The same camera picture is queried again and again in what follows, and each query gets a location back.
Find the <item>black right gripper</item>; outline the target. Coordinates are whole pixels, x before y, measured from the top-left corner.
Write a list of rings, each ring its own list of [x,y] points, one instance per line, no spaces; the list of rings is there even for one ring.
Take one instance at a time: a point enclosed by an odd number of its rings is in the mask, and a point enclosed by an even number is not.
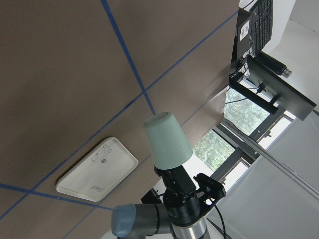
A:
[[[154,171],[166,187],[163,203],[170,221],[179,227],[194,224],[200,215],[200,203],[196,186],[184,167],[181,165],[167,170],[155,167]]]

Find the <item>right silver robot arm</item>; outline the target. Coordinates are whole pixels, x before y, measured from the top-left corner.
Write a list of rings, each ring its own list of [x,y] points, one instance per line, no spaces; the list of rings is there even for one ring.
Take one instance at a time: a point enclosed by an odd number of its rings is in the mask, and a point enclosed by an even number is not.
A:
[[[166,186],[161,204],[127,204],[112,213],[112,234],[119,239],[144,239],[172,234],[175,239],[207,239],[204,216],[211,208],[206,200],[211,178],[199,173],[191,179],[183,166],[155,168]]]

